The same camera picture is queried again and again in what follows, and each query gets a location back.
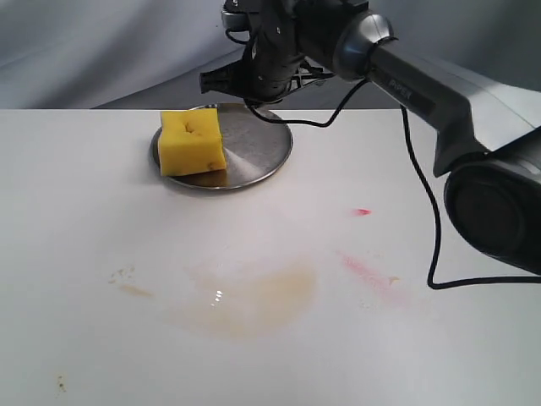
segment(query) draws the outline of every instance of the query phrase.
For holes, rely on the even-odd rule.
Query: gray backdrop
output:
[[[199,71],[238,58],[223,0],[0,0],[0,108],[185,108]],[[538,0],[373,0],[415,52],[541,91]],[[332,80],[284,108],[332,108],[351,84]],[[374,87],[349,107],[393,107]]]

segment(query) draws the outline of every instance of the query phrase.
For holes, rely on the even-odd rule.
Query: metal plate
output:
[[[230,190],[257,184],[274,174],[288,159],[293,148],[291,131],[285,124],[265,123],[243,104],[215,104],[198,108],[217,108],[223,134],[227,169],[188,176],[167,177],[177,184],[196,189]],[[268,118],[279,118],[262,112]],[[158,168],[158,129],[150,153]]]

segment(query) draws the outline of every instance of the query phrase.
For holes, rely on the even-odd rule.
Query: yellow sponge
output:
[[[225,169],[218,111],[162,112],[158,154],[162,176]]]

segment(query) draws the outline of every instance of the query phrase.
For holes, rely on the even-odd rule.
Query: table surface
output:
[[[430,172],[435,133],[412,121]],[[292,126],[286,165],[227,194],[156,175],[159,122],[0,112],[1,404],[538,404],[541,290],[426,287],[399,111]],[[522,272],[444,218],[438,281],[504,274]]]

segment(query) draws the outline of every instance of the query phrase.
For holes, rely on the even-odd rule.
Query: pink smear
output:
[[[368,209],[355,209],[352,211],[352,213],[354,216],[362,217],[367,216],[368,214],[372,214],[372,211]]]
[[[406,297],[391,286],[389,277],[380,275],[378,272],[368,268],[361,261],[349,255],[343,254],[342,252],[338,252],[338,254],[342,258],[342,264],[355,275],[359,276],[361,280],[370,286],[382,299],[392,302],[394,305],[404,305],[407,303]]]

